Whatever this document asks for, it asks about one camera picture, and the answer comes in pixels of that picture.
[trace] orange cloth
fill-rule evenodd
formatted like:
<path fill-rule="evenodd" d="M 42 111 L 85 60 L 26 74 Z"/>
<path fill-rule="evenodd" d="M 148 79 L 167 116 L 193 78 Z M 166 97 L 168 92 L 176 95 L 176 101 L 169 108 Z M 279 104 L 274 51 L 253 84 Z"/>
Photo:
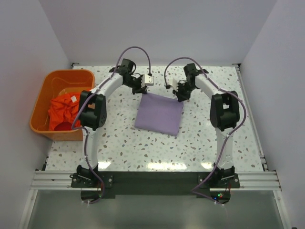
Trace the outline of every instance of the orange cloth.
<path fill-rule="evenodd" d="M 71 130 L 78 113 L 80 95 L 80 92 L 71 92 L 51 100 L 49 130 Z M 81 122 L 78 120 L 75 126 L 81 126 Z"/>

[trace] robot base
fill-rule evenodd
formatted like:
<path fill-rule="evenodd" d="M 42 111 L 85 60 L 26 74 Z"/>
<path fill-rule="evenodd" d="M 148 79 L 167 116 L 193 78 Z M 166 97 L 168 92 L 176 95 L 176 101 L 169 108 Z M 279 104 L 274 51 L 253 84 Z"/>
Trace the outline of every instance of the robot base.
<path fill-rule="evenodd" d="M 187 196 L 193 195 L 191 190 L 198 185 L 210 172 L 97 172 L 105 185 L 103 198 L 115 198 L 116 195 L 163 195 Z M 90 180 L 74 173 L 72 188 L 100 188 L 98 179 Z M 217 184 L 207 182 L 199 188 L 199 192 L 213 199 L 226 203 L 230 199 L 229 192 L 211 192 L 210 188 L 240 188 L 237 174 L 229 179 L 219 181 Z M 96 199 L 97 190 L 82 191 L 81 198 Z"/>

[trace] gray floor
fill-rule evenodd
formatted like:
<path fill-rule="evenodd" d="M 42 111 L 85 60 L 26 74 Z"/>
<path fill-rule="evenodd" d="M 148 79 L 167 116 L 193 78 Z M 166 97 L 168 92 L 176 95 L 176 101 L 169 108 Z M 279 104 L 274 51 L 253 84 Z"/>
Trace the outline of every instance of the gray floor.
<path fill-rule="evenodd" d="M 195 198 L 117 196 L 81 203 L 80 191 L 39 191 L 30 229 L 282 229 L 272 192 L 238 191 L 221 207 Z"/>

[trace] white enclosure wall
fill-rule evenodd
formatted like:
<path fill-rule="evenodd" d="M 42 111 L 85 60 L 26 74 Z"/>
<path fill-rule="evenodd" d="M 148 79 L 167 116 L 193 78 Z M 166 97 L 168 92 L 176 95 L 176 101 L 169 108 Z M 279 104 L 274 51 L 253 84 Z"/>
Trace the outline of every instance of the white enclosure wall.
<path fill-rule="evenodd" d="M 241 63 L 276 0 L 40 0 L 71 62 L 113 64 L 128 46 L 153 64 Z M 146 64 L 143 55 L 128 58 Z"/>
<path fill-rule="evenodd" d="M 268 165 L 298 228 L 305 228 L 304 12 L 303 0 L 278 0 L 241 65 Z"/>
<path fill-rule="evenodd" d="M 69 62 L 38 0 L 0 2 L 0 228 L 17 228 L 49 140 L 29 119 L 44 76 Z"/>

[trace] folded cloth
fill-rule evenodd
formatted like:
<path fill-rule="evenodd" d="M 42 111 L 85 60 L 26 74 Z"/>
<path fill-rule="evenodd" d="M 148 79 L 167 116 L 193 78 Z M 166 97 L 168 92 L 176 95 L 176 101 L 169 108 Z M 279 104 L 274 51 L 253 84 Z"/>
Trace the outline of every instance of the folded cloth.
<path fill-rule="evenodd" d="M 71 130 L 72 123 L 78 113 L 80 95 L 80 92 L 71 92 L 51 100 L 48 110 L 50 116 L 49 130 Z M 79 120 L 75 126 L 81 126 Z"/>
<path fill-rule="evenodd" d="M 177 136 L 183 103 L 156 94 L 143 94 L 139 105 L 136 128 Z"/>

